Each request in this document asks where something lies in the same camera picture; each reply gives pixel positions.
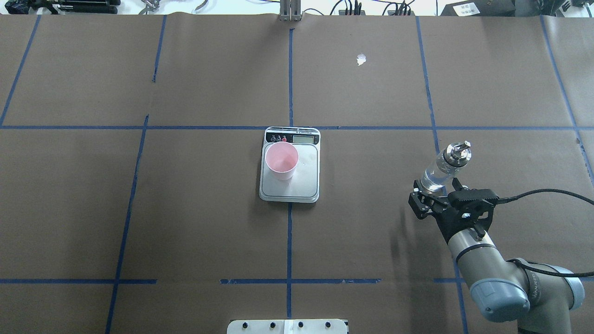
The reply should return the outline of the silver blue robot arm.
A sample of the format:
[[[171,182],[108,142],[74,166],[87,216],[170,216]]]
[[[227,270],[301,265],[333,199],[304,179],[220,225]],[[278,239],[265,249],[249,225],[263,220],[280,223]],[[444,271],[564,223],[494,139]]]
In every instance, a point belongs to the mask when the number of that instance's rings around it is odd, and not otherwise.
[[[419,219],[435,218],[452,259],[482,316],[491,322],[515,321],[520,334],[570,334],[570,312],[585,300],[582,279],[592,271],[568,269],[523,258],[505,259],[488,230],[497,205],[537,193],[562,193],[590,204],[592,199],[560,189],[537,189],[499,197],[491,189],[469,189],[457,178],[447,195],[415,180],[408,203]]]

